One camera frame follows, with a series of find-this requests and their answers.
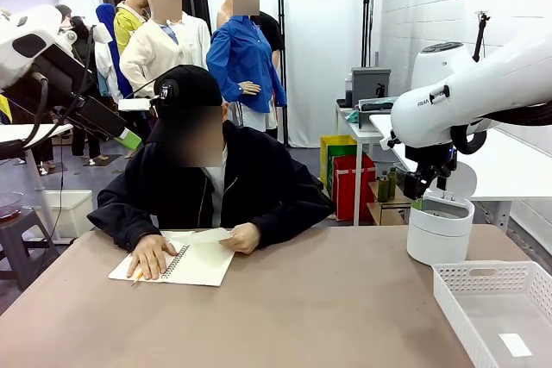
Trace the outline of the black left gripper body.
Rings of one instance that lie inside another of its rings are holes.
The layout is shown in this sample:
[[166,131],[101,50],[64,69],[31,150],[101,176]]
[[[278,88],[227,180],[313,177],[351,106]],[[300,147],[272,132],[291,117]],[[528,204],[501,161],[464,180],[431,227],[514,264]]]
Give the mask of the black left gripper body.
[[34,74],[45,77],[48,83],[46,109],[68,109],[80,91],[85,76],[84,65],[56,44],[34,59],[27,72],[4,95],[23,109],[38,109],[41,100],[41,83]]

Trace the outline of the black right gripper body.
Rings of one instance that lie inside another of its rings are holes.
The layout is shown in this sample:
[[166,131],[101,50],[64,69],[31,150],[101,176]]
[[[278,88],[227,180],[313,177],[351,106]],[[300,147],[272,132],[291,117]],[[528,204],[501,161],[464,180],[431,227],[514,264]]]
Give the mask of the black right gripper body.
[[423,196],[437,179],[437,188],[444,190],[446,181],[457,167],[457,151],[452,143],[430,147],[405,147],[405,157],[417,163],[414,172],[407,172],[404,179],[404,195],[411,200]]

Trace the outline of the person's right hand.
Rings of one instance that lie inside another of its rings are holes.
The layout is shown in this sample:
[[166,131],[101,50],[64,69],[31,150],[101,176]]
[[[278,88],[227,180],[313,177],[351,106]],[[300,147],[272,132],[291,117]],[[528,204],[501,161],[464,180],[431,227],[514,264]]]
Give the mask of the person's right hand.
[[173,244],[162,235],[150,234],[141,238],[132,252],[127,277],[131,278],[137,268],[146,280],[157,280],[167,268],[166,255],[175,257]]

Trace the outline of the person's left hand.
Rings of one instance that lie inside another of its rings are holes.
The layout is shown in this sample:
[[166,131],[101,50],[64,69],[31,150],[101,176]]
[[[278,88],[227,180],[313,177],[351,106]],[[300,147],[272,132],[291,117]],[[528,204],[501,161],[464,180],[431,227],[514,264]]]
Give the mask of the person's left hand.
[[249,255],[260,243],[260,230],[250,222],[235,226],[230,231],[230,237],[220,240],[219,244],[235,253]]

